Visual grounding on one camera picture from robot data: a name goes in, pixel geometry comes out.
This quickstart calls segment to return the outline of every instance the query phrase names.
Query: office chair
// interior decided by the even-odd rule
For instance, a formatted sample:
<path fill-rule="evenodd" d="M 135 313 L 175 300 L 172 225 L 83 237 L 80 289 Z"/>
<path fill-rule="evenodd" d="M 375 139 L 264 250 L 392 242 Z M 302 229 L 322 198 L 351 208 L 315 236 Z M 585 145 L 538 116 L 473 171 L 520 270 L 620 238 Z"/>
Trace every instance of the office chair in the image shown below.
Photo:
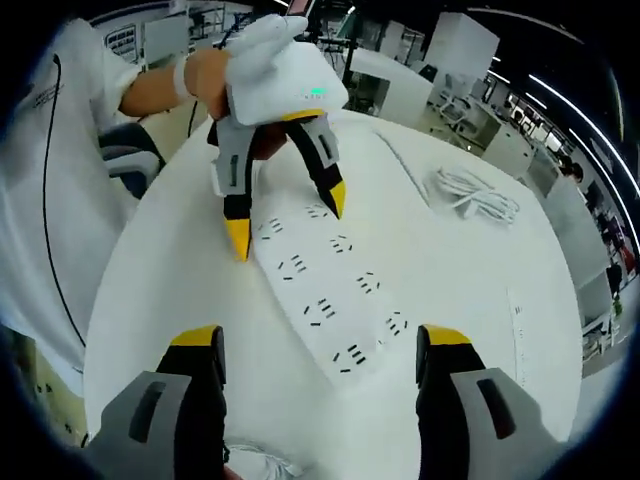
<path fill-rule="evenodd" d="M 440 98 L 445 102 L 439 109 L 440 116 L 447 120 L 451 126 L 460 121 L 471 109 L 471 104 L 458 96 L 462 84 L 450 74 L 444 76 L 444 89 L 440 92 Z"/>
<path fill-rule="evenodd" d="M 453 104 L 455 96 L 453 95 L 453 78 L 446 73 L 444 75 L 444 88 L 439 92 L 440 99 L 444 100 L 444 103 L 440 107 L 440 115 L 444 115 L 444 111 Z"/>
<path fill-rule="evenodd" d="M 109 176 L 119 178 L 137 199 L 142 198 L 166 162 L 158 148 L 138 123 L 126 123 L 98 138 Z"/>

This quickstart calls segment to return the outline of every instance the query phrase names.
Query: ceiling light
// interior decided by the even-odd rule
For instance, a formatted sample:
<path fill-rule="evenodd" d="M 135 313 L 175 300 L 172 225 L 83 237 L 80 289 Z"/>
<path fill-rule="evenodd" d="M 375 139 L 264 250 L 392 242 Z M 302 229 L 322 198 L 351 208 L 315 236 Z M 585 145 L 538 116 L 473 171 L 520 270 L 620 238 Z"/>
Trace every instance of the ceiling light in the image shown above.
<path fill-rule="evenodd" d="M 576 137 L 576 140 L 578 140 L 580 145 L 582 145 L 582 148 L 591 156 L 591 158 L 593 158 L 593 161 L 595 162 L 595 164 L 598 166 L 598 168 L 600 168 L 602 175 L 604 176 L 604 178 L 607 179 L 607 182 L 609 182 L 609 185 L 611 186 L 611 190 L 613 190 L 613 192 L 616 194 L 616 197 L 618 197 L 618 202 L 622 207 L 622 211 L 624 212 L 625 217 L 627 217 L 627 225 L 629 225 L 629 230 L 631 230 L 631 233 L 633 234 L 633 239 L 635 241 L 635 246 L 636 246 L 636 252 L 640 252 L 640 242 L 638 242 L 638 235 L 636 234 L 636 229 L 633 227 L 633 222 L 631 222 L 631 215 L 629 215 L 629 211 L 627 210 L 627 207 L 622 201 L 622 196 L 620 195 L 620 192 L 618 192 L 618 189 L 613 183 L 613 180 L 611 180 L 611 177 L 609 176 L 607 169 L 604 168 L 604 166 L 600 163 L 600 160 L 598 160 L 598 158 L 594 155 L 594 153 L 591 150 L 589 150 L 589 147 L 587 147 L 586 143 L 582 141 L 582 139 L 578 136 L 576 132 L 574 132 L 571 129 L 569 129 L 569 132 L 571 132 L 571 134 L 574 137 Z"/>
<path fill-rule="evenodd" d="M 547 106 L 542 103 L 540 100 L 538 100 L 536 97 L 534 97 L 533 95 L 531 95 L 529 92 L 525 92 L 525 95 L 527 97 L 529 97 L 531 100 L 533 100 L 534 102 L 536 102 L 538 105 L 540 105 L 542 108 L 544 108 L 545 110 L 547 109 Z"/>
<path fill-rule="evenodd" d="M 627 174 L 627 177 L 629 177 L 629 180 L 631 180 L 631 183 L 633 184 L 633 188 L 635 189 L 636 194 L 640 197 L 640 187 L 638 187 L 638 184 L 636 183 L 635 179 L 633 178 L 633 174 L 631 173 L 631 170 L 629 170 L 629 167 L 627 166 L 625 161 L 622 159 L 622 156 L 614 148 L 613 144 L 609 141 L 609 139 L 607 137 L 605 137 L 604 133 L 602 133 L 602 131 L 598 127 L 596 127 L 595 123 L 593 123 L 589 117 L 587 117 L 584 113 L 582 113 L 582 110 L 580 110 L 578 107 L 576 107 L 573 103 L 571 103 L 562 94 L 560 94 L 559 92 L 557 92 L 556 90 L 551 88 L 549 85 L 544 83 L 542 80 L 540 80 L 539 78 L 537 78 L 537 77 L 535 77 L 535 76 L 533 76 L 531 74 L 529 75 L 529 78 L 531 80 L 539 83 L 540 85 L 542 85 L 544 88 L 549 90 L 551 93 L 553 93 L 556 97 L 558 97 L 564 103 L 569 105 L 578 115 L 580 115 L 580 117 L 582 117 L 582 119 L 585 122 L 587 122 L 589 124 L 589 126 L 593 129 L 593 131 L 596 132 L 598 134 L 598 136 L 602 139 L 602 141 L 607 145 L 607 147 L 609 147 L 609 150 L 611 150 L 611 152 L 613 153 L 613 156 L 616 158 L 616 160 L 618 161 L 618 163 L 620 164 L 620 166 L 622 167 L 624 172 Z"/>
<path fill-rule="evenodd" d="M 493 75 L 494 77 L 496 77 L 499 80 L 502 80 L 504 83 L 506 83 L 507 85 L 510 84 L 511 82 L 509 80 L 507 80 L 506 78 L 498 75 L 496 72 L 492 72 L 491 70 L 487 70 L 487 73 L 490 73 L 491 75 Z"/>

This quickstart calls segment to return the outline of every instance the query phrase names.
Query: computer monitor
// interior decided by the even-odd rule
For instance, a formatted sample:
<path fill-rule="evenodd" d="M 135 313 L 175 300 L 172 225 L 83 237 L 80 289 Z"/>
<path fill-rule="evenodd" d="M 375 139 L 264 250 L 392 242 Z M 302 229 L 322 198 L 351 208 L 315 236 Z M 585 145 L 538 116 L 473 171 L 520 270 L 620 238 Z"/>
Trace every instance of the computer monitor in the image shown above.
<path fill-rule="evenodd" d="M 315 2 L 316 0 L 291 0 L 289 8 L 287 9 L 287 15 L 308 17 Z"/>

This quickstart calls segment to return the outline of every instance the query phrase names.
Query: white shirt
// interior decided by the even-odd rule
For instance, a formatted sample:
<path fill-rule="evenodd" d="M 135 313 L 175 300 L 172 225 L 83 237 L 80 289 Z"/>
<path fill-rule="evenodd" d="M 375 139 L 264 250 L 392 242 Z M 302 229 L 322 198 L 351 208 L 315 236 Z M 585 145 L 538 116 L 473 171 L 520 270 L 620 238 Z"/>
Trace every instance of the white shirt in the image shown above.
<path fill-rule="evenodd" d="M 57 355 L 82 370 L 84 347 L 56 290 L 44 236 L 43 165 L 58 74 L 54 53 L 62 74 L 47 169 L 47 224 L 58 280 L 85 343 L 102 273 L 133 200 L 123 198 L 128 195 L 110 180 L 98 132 L 114 124 L 139 69 L 107 49 L 88 23 L 70 22 L 40 62 L 34 87 L 0 144 L 0 318 L 35 339 L 48 359 Z"/>

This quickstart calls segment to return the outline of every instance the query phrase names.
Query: white desk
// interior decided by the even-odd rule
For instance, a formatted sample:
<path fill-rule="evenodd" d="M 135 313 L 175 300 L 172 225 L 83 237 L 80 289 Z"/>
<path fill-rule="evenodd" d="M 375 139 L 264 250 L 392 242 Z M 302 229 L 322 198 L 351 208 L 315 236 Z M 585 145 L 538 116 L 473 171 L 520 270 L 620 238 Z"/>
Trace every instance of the white desk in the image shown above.
<path fill-rule="evenodd" d="M 388 82 L 381 85 L 376 98 L 378 117 L 405 127 L 416 126 L 433 89 L 431 82 L 386 55 L 364 48 L 353 52 L 351 70 Z"/>
<path fill-rule="evenodd" d="M 482 159 L 517 180 L 529 170 L 533 151 L 516 128 L 500 122 L 500 128 L 482 154 Z"/>
<path fill-rule="evenodd" d="M 508 286 L 528 320 L 526 390 L 545 427 L 566 439 L 580 389 L 580 321 L 560 246 L 533 195 L 417 131 L 353 112 L 332 120 L 347 183 L 344 228 L 412 327 L 458 328 L 487 366 L 515 378 Z M 209 127 L 207 121 L 195 132 L 151 186 L 102 279 L 85 363 L 89 431 L 99 430 L 104 406 L 141 370 L 155 369 L 172 337 L 215 322 L 225 329 L 227 435 L 266 443 L 300 463 L 319 459 L 341 478 L 417 478 L 414 339 L 379 375 L 348 396 L 335 395 L 255 260 L 233 260 L 210 181 L 216 149 L 205 142 Z M 445 163 L 463 165 L 517 199 L 521 217 L 507 231 L 482 218 L 434 213 L 372 128 L 416 178 Z M 268 188 L 312 188 L 291 144 L 261 175 Z"/>

